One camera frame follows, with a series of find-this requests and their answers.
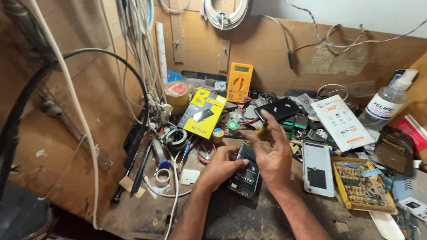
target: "screen protector box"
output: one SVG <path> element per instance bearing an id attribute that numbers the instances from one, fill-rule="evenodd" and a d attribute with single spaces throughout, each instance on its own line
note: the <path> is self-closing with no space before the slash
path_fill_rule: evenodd
<path id="1" fill-rule="evenodd" d="M 339 95 L 314 102 L 311 106 L 341 151 L 375 142 Z"/>
<path id="2" fill-rule="evenodd" d="M 204 89 L 197 90 L 178 127 L 209 139 L 227 99 Z"/>

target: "hand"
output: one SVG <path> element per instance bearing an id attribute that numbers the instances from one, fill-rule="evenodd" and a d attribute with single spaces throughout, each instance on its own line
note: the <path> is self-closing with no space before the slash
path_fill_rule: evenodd
<path id="1" fill-rule="evenodd" d="M 221 183 L 231 177 L 235 171 L 246 167 L 249 160 L 235 160 L 232 157 L 232 155 L 239 152 L 239 149 L 239 146 L 219 147 L 197 179 L 197 187 L 212 193 L 218 189 Z"/>
<path id="2" fill-rule="evenodd" d="M 264 151 L 261 140 L 256 135 L 247 136 L 257 157 L 261 177 L 270 191 L 290 189 L 292 149 L 285 130 L 270 113 L 261 110 L 261 114 L 268 123 L 261 136 L 270 142 L 272 152 L 267 154 Z"/>

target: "masking tape roll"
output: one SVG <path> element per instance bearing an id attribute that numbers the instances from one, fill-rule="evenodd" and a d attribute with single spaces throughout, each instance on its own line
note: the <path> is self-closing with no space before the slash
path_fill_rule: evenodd
<path id="1" fill-rule="evenodd" d="M 170 180 L 170 171 L 169 169 L 163 168 L 160 169 L 156 174 L 156 186 L 165 187 L 169 184 Z"/>

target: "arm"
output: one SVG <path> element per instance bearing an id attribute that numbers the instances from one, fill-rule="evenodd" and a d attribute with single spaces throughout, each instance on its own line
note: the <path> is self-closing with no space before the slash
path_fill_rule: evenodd
<path id="1" fill-rule="evenodd" d="M 272 191 L 291 224 L 296 239 L 331 239 L 302 199 L 290 188 Z"/>
<path id="2" fill-rule="evenodd" d="M 211 194 L 236 170 L 249 163 L 246 159 L 232 161 L 232 155 L 239 149 L 239 146 L 222 146 L 216 150 L 197 179 L 171 240 L 202 239 Z"/>
<path id="3" fill-rule="evenodd" d="M 202 239 L 210 198 L 211 192 L 207 188 L 194 185 L 170 239 Z"/>
<path id="4" fill-rule="evenodd" d="M 283 128 L 267 111 L 262 110 L 261 114 L 268 122 L 266 139 L 270 140 L 272 152 L 264 151 L 257 136 L 247 137 L 256 154 L 261 177 L 282 207 L 297 239 L 331 239 L 290 186 L 292 149 Z"/>

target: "yellow multimeter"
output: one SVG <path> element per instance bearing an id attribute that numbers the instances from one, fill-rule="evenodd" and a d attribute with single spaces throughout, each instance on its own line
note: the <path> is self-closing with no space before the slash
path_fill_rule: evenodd
<path id="1" fill-rule="evenodd" d="M 243 102 L 248 96 L 254 66 L 250 64 L 231 64 L 230 78 L 228 79 L 227 100 L 230 102 Z"/>

